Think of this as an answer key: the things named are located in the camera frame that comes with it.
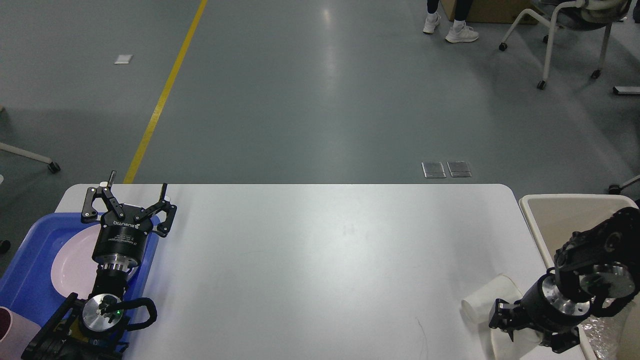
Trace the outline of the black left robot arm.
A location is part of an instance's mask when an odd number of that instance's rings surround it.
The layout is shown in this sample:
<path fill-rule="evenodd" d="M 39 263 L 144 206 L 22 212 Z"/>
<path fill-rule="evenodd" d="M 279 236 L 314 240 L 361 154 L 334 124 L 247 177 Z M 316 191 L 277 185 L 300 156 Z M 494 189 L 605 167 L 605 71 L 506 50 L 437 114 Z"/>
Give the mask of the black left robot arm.
<path fill-rule="evenodd" d="M 87 189 L 80 213 L 83 224 L 99 224 L 92 290 L 85 299 L 76 292 L 64 299 L 28 342 L 23 360 L 121 360 L 130 346 L 123 336 L 157 321 L 153 300 L 126 299 L 128 281 L 144 262 L 150 234 L 166 237 L 178 207 L 167 196 L 167 183 L 153 205 L 119 202 L 112 192 L 115 175 L 112 171 L 108 180 Z"/>

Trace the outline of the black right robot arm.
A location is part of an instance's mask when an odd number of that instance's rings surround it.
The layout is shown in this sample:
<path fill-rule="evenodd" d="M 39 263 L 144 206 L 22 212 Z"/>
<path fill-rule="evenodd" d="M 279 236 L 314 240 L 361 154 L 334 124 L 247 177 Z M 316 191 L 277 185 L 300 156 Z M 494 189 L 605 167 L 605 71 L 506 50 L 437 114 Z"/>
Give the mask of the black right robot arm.
<path fill-rule="evenodd" d="M 614 317 L 639 293 L 639 230 L 638 208 L 624 207 L 590 230 L 574 231 L 521 299 L 494 301 L 489 328 L 511 340 L 534 330 L 557 354 L 578 346 L 579 324 Z"/>

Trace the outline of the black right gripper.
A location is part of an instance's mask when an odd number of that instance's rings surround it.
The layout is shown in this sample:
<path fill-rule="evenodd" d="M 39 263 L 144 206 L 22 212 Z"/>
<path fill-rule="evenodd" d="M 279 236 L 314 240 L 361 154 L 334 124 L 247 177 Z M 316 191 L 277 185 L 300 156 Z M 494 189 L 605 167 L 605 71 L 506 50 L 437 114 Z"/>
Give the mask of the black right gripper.
<path fill-rule="evenodd" d="M 555 354 L 581 344 L 578 326 L 591 313 L 591 301 L 574 301 L 565 296 L 551 274 L 541 276 L 521 300 L 510 303 L 494 300 L 488 326 L 500 330 L 515 341 L 515 332 L 536 330 L 542 333 L 542 346 Z"/>

